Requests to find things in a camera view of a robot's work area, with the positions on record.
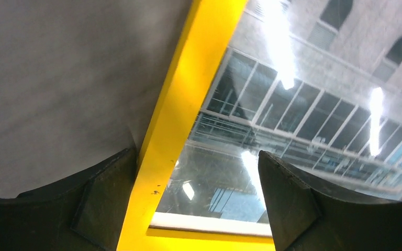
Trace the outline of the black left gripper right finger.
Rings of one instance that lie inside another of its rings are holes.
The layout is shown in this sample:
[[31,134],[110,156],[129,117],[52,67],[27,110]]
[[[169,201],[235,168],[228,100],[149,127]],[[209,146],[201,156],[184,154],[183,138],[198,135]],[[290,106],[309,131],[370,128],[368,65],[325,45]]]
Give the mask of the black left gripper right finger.
[[276,250],[402,250],[402,201],[347,189],[267,151],[258,171]]

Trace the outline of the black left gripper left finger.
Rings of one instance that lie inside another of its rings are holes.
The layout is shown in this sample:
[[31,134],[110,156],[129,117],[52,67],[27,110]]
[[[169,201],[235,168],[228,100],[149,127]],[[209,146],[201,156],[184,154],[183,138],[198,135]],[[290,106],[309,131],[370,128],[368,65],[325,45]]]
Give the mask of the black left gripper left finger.
[[51,184],[0,198],[0,250],[116,250],[136,179],[124,149]]

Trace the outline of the yellow picture frame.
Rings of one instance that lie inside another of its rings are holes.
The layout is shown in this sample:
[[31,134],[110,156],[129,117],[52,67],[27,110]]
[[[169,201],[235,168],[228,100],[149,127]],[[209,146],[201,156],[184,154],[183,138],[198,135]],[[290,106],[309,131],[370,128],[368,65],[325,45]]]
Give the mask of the yellow picture frame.
[[402,200],[402,1],[195,1],[117,249],[273,250],[261,150]]

